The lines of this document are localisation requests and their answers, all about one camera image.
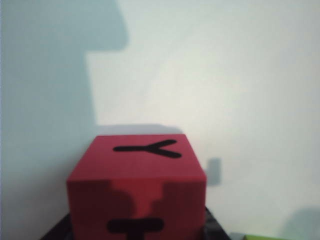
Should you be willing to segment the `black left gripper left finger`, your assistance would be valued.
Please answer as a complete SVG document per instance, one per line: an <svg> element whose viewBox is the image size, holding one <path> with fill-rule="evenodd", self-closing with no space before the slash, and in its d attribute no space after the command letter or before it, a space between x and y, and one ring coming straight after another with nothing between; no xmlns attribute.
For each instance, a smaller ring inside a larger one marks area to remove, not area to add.
<svg viewBox="0 0 320 240"><path fill-rule="evenodd" d="M73 231L70 215L64 216L41 240L72 240Z"/></svg>

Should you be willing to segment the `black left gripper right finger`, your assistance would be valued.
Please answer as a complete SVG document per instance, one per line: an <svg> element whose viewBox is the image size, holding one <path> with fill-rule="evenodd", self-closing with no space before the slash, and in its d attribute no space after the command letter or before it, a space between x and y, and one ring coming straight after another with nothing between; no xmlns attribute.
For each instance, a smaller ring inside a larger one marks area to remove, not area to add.
<svg viewBox="0 0 320 240"><path fill-rule="evenodd" d="M207 207L205 207L205 224L203 227L202 239L203 240L230 240L231 239Z"/></svg>

